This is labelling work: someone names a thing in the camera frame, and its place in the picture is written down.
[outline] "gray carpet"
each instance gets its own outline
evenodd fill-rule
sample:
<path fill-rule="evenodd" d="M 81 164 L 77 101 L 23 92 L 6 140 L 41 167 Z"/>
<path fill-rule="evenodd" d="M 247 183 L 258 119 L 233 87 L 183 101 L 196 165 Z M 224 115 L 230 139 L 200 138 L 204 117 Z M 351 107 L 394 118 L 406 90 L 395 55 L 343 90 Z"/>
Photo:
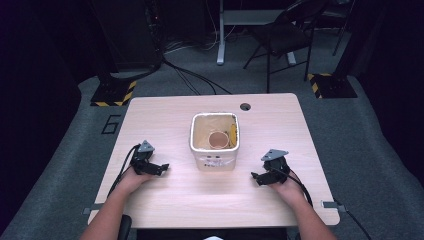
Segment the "gray carpet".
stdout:
<path fill-rule="evenodd" d="M 334 32 L 319 31 L 310 73 L 332 72 L 342 54 L 331 53 Z M 216 65 L 217 46 L 209 51 L 184 48 L 166 54 L 171 63 L 216 82 L 233 94 L 264 93 L 265 59 L 242 66 L 255 48 L 253 39 L 239 37 L 227 44 L 224 66 Z M 304 53 L 296 53 L 301 59 Z M 284 64 L 284 59 L 275 64 Z M 366 94 L 354 77 L 358 94 L 350 99 L 316 99 L 304 66 L 272 76 L 272 93 L 295 93 L 314 140 L 333 196 L 355 215 L 373 239 L 424 239 L 424 190 L 380 131 Z M 130 76 L 134 73 L 121 73 Z M 204 82 L 189 77 L 201 94 L 213 94 Z M 122 123 L 127 107 L 90 107 L 98 86 L 91 78 L 80 84 L 82 101 L 66 136 L 1 239 L 77 239 L 87 224 L 81 215 L 97 195 L 117 134 L 101 134 L 110 115 Z M 217 89 L 218 94 L 225 94 Z M 137 82 L 133 97 L 194 95 L 173 69 L 162 67 Z M 332 230 L 340 239 L 366 239 L 346 213 Z M 296 229 L 290 229 L 293 239 Z"/>

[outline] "person's right arm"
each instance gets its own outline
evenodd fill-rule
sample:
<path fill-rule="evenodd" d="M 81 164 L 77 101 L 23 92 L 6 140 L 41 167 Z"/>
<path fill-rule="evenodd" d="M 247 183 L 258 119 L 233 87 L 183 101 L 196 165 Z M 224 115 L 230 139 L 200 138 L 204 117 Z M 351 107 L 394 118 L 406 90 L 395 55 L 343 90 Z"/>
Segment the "person's right arm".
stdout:
<path fill-rule="evenodd" d="M 296 178 L 293 172 L 290 172 L 290 175 Z M 299 184 L 287 178 L 284 183 L 273 183 L 268 186 L 274 189 L 287 205 L 293 209 L 302 240 L 337 239 L 306 201 Z"/>

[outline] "black device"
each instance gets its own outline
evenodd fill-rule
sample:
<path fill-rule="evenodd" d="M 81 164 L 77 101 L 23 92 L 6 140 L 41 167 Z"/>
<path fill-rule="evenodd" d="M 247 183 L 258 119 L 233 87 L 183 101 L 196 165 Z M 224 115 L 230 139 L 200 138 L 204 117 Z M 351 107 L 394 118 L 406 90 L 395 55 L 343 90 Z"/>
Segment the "black device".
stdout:
<path fill-rule="evenodd" d="M 138 175 L 147 173 L 160 176 L 163 171 L 168 170 L 169 164 L 159 166 L 149 162 L 154 150 L 155 148 L 146 140 L 136 146 L 133 156 L 131 157 L 130 165 Z"/>
<path fill-rule="evenodd" d="M 259 186 L 276 182 L 284 183 L 287 180 L 290 167 L 284 157 L 286 154 L 288 154 L 286 151 L 271 149 L 262 157 L 261 160 L 264 161 L 263 167 L 267 172 L 260 175 L 254 172 L 251 173 Z"/>

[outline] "white plastic container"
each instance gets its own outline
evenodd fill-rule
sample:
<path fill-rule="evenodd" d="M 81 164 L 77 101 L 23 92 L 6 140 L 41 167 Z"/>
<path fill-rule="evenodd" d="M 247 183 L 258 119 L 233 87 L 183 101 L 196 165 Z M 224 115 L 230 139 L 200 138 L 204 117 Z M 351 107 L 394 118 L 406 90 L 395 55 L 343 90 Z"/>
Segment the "white plastic container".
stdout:
<path fill-rule="evenodd" d="M 235 114 L 199 113 L 193 117 L 190 148 L 199 170 L 233 170 L 239 147 L 240 129 Z"/>

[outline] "light wood table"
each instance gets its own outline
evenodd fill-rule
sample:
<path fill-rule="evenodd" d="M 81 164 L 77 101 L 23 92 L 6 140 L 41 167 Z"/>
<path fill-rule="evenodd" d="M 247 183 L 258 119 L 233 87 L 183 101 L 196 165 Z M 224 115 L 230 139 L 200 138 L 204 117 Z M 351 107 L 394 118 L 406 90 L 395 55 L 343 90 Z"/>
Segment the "light wood table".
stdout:
<path fill-rule="evenodd" d="M 243 103 L 249 111 L 240 108 Z M 202 172 L 190 151 L 192 118 L 199 112 L 237 115 L 240 149 L 228 172 Z M 289 151 L 288 165 L 307 187 L 315 211 L 327 225 L 340 218 L 297 97 L 249 94 L 134 98 L 113 149 L 96 203 L 103 203 L 128 151 L 147 140 L 155 147 L 150 161 L 170 164 L 168 171 L 143 184 L 130 197 L 125 213 L 133 228 L 244 228 L 295 226 L 291 209 L 251 172 L 262 174 L 261 158 L 270 149 Z M 92 211 L 89 221 L 97 211 Z"/>

